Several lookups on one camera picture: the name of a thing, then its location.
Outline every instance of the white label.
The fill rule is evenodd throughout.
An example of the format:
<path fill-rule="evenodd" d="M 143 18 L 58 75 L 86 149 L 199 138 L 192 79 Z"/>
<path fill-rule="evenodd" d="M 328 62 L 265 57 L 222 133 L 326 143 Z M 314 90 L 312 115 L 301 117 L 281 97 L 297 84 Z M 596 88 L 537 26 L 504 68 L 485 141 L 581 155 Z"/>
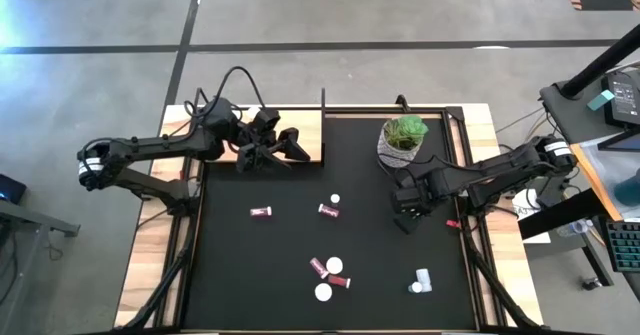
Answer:
<path fill-rule="evenodd" d="M 566 142 L 558 141 L 558 142 L 555 142 L 553 144 L 546 145 L 544 147 L 544 151 L 552 151 L 552 150 L 555 150 L 555 149 L 566 148 L 566 147 L 569 147 Z"/>
<path fill-rule="evenodd" d="M 556 156 L 571 155 L 571 150 L 569 150 L 569 148 L 557 149 L 557 150 L 554 150 L 553 153 L 556 154 Z"/>
<path fill-rule="evenodd" d="M 88 158 L 86 159 L 87 165 L 89 165 L 89 169 L 92 171 L 101 171 L 104 168 L 104 165 L 100 163 L 100 158 Z M 82 173 L 87 172 L 87 168 L 85 168 L 82 161 L 78 163 L 78 175 L 82 175 Z"/>

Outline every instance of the table leg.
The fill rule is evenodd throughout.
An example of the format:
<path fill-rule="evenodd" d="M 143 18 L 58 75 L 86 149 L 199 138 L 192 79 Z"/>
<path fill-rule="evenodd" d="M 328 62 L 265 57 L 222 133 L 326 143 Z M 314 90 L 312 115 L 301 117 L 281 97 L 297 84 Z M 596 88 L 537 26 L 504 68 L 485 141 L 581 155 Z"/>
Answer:
<path fill-rule="evenodd" d="M 589 236 L 587 234 L 581 234 L 582 240 L 584 241 L 584 246 L 582 247 L 582 251 L 584 252 L 584 256 L 589 260 L 589 264 L 593 271 L 596 273 L 596 278 L 598 282 L 602 286 L 613 286 L 613 280 L 609 275 L 607 269 L 605 269 L 602 261 L 600 261 L 600 257 L 596 253 L 596 250 L 591 245 L 591 241 L 589 240 Z"/>
<path fill-rule="evenodd" d="M 607 214 L 598 196 L 589 189 L 518 222 L 522 239 L 551 231 L 574 221 Z"/>

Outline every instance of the white flower pot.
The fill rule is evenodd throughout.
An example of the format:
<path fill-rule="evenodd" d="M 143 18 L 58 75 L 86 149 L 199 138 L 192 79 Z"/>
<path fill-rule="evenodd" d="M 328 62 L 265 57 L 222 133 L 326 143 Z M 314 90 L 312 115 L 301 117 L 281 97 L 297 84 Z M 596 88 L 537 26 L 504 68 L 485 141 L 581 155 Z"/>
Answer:
<path fill-rule="evenodd" d="M 380 130 L 380 137 L 378 138 L 378 156 L 380 157 L 380 160 L 385 165 L 393 168 L 401 168 L 409 165 L 418 154 L 418 151 L 420 151 L 422 141 L 420 141 L 420 143 L 411 150 L 398 150 L 387 142 L 384 135 L 384 128 L 386 125 L 387 123 L 382 126 L 382 129 Z"/>

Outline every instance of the potted plant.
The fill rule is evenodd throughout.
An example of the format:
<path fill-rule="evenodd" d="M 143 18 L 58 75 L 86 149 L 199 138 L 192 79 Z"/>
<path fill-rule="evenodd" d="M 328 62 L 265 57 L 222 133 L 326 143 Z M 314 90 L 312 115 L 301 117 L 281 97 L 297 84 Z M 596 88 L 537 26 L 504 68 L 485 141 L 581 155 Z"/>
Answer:
<path fill-rule="evenodd" d="M 427 125 L 416 115 L 405 115 L 384 123 L 378 139 L 378 156 L 388 166 L 407 166 L 420 150 Z"/>

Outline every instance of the black table surface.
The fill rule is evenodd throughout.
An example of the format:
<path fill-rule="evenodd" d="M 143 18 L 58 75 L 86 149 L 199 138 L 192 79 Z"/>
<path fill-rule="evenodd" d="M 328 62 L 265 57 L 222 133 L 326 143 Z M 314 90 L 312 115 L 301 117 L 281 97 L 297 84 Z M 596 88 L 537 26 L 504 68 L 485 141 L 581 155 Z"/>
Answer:
<path fill-rule="evenodd" d="M 207 168 L 205 201 L 184 328 L 206 330 L 475 329 L 466 262 L 452 203 L 412 235 L 392 222 L 392 181 L 378 167 L 384 119 L 327 119 L 325 167 L 237 174 Z M 428 119 L 416 160 L 447 158 L 441 120 Z M 424 166 L 435 166 L 434 163 Z M 318 213 L 341 196 L 337 219 Z M 271 218 L 250 208 L 271 206 Z M 315 298 L 321 280 L 309 261 L 340 257 L 351 287 Z M 411 294 L 415 270 L 428 268 L 433 291 Z"/>

